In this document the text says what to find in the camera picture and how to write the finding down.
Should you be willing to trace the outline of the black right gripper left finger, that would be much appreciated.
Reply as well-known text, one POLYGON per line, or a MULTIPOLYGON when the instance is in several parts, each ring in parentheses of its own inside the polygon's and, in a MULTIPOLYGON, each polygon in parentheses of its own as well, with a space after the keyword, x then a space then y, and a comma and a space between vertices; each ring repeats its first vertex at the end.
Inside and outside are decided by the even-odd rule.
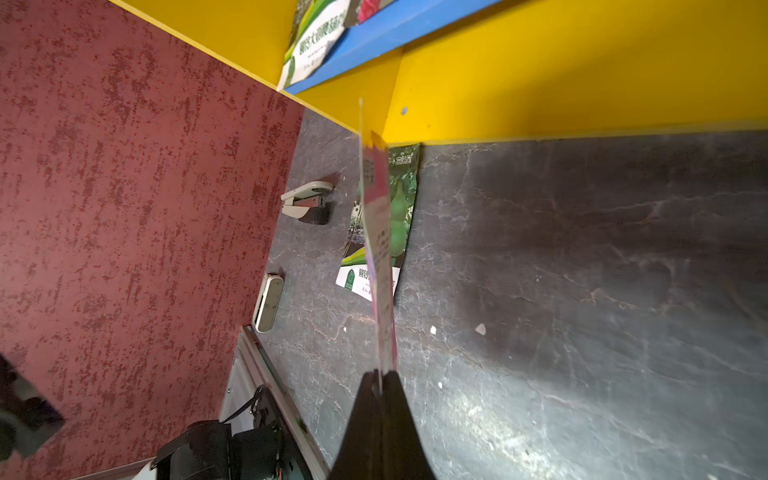
POLYGON ((379 380, 377 370, 363 375, 328 479, 382 478, 379 380))

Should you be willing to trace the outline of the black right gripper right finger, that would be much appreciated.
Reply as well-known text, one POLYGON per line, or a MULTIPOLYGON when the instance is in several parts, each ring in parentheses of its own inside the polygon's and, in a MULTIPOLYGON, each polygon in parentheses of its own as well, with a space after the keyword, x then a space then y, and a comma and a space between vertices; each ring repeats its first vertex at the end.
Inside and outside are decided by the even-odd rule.
POLYGON ((397 372, 382 378, 384 479, 434 479, 397 372))

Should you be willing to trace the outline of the green gourd seed bag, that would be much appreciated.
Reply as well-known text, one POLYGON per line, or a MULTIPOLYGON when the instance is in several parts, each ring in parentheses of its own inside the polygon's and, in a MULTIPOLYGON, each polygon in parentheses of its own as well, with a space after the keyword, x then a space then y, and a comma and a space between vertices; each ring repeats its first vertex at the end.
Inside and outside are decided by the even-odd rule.
MULTIPOLYGON (((390 252, 393 290, 396 290, 405 261, 418 192, 420 158, 420 144, 395 147, 389 150, 390 252)), ((350 215, 344 255, 335 284, 370 301, 371 290, 364 241, 362 205, 360 198, 357 198, 350 215)))

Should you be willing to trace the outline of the aster seed bag top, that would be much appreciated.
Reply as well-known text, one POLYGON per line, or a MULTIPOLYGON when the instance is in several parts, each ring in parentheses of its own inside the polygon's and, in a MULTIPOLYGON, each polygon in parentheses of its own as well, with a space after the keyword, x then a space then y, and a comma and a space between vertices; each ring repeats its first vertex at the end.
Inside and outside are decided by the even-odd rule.
POLYGON ((378 376, 397 368, 390 255, 389 160, 386 143, 374 131, 363 100, 360 117, 360 198, 365 253, 378 338, 378 376))

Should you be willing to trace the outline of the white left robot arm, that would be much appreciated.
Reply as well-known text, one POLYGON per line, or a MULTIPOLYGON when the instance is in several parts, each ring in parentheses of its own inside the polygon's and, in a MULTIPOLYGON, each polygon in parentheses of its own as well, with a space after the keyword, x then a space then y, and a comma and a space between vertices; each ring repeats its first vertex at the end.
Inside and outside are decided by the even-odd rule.
POLYGON ((142 469, 155 479, 311 479, 307 461, 267 386, 224 421, 200 421, 142 469))

